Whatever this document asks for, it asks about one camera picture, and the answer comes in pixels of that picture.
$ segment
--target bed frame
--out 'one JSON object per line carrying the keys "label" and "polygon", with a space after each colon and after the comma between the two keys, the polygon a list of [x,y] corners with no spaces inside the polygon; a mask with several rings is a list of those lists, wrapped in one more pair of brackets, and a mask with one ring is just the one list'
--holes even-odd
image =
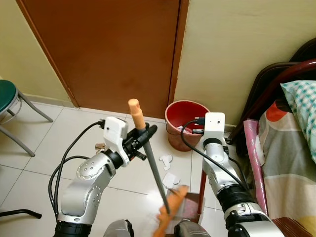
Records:
{"label": "bed frame", "polygon": [[243,122],[259,120],[268,107],[284,93],[280,83],[294,80],[316,80],[316,38],[305,43],[290,62],[275,63],[264,68],[257,76],[248,96],[240,121],[227,143],[236,142],[237,154],[247,154]]}

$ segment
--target paper scrap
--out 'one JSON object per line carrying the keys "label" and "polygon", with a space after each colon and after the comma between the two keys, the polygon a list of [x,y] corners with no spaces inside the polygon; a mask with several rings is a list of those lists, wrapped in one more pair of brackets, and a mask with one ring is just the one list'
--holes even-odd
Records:
{"label": "paper scrap", "polygon": [[[180,132],[182,131],[182,128],[183,128],[183,126],[177,127],[177,129],[178,129]],[[186,127],[186,128],[184,129],[183,133],[192,134],[192,130]]]}
{"label": "paper scrap", "polygon": [[162,183],[167,189],[172,189],[174,185],[180,183],[180,178],[172,173],[166,173]]}
{"label": "paper scrap", "polygon": [[163,162],[164,164],[164,170],[167,171],[170,169],[170,163],[172,162],[172,155],[168,154],[168,155],[163,155],[161,157],[159,157],[159,160]]}

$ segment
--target red bucket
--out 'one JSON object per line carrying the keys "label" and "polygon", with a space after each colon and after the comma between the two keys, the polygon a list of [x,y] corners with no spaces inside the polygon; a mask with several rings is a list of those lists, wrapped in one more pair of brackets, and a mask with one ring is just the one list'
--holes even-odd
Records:
{"label": "red bucket", "polygon": [[[205,117],[207,112],[210,112],[207,107],[190,100],[179,100],[167,107],[164,116],[167,121],[168,141],[174,149],[181,152],[191,150],[182,141],[181,131],[177,127],[185,125],[187,122],[194,120],[195,117]],[[190,124],[187,128],[192,132],[192,129],[203,129],[203,126]],[[184,133],[184,137],[190,145],[195,147],[202,135]]]}

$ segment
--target stool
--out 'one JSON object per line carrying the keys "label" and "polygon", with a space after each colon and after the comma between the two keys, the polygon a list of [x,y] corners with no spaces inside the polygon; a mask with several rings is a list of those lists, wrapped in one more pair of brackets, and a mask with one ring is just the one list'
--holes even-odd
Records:
{"label": "stool", "polygon": [[[10,108],[14,104],[17,98],[20,99],[20,108],[17,111],[17,113],[14,113],[12,110],[10,110]],[[12,118],[7,120],[6,122],[9,122],[13,118],[15,118],[16,115],[20,112],[21,107],[22,107],[22,100],[24,100],[33,110],[35,110],[37,113],[42,115],[45,119],[47,119],[50,122],[53,122],[53,120],[49,116],[47,116],[38,108],[36,108],[31,103],[31,101],[16,88],[16,86],[12,82],[8,80],[0,80],[0,115],[6,112],[12,115]],[[22,147],[28,154],[30,154],[31,157],[34,157],[35,153],[32,152],[23,142],[21,142],[20,139],[18,139],[12,133],[6,130],[2,126],[2,124],[0,123],[0,131],[3,132],[5,135],[7,135],[9,138],[11,138],[13,141],[15,141],[17,144],[19,144],[19,146]]]}

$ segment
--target door frame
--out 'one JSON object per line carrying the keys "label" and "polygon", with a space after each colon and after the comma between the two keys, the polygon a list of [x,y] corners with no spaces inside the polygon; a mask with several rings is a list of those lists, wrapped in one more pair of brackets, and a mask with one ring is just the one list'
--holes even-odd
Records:
{"label": "door frame", "polygon": [[[60,71],[58,70],[58,68],[57,68],[53,58],[51,57],[47,47],[45,46],[31,16],[27,12],[27,8],[26,8],[23,0],[16,0],[16,2],[19,5],[26,21],[29,23],[31,30],[33,31],[36,39],[38,40],[38,42],[39,42],[43,52],[45,53],[48,61],[50,62],[52,68],[54,69],[55,73],[57,74],[63,87],[65,88],[69,98],[71,99],[74,106],[79,107],[79,104],[78,104],[74,94],[71,92],[69,86],[67,85],[66,81],[64,80]],[[178,71],[179,71],[179,65],[180,65],[180,57],[181,57],[181,50],[182,50],[185,26],[186,26],[186,21],[187,21],[187,14],[188,14],[188,9],[189,9],[189,2],[190,2],[190,0],[179,0],[177,28],[176,28],[176,35],[175,35],[174,50],[173,50],[171,75],[170,75],[168,105],[171,104],[174,100],[174,93],[176,90],[176,85],[177,85],[177,80],[178,80]]]}

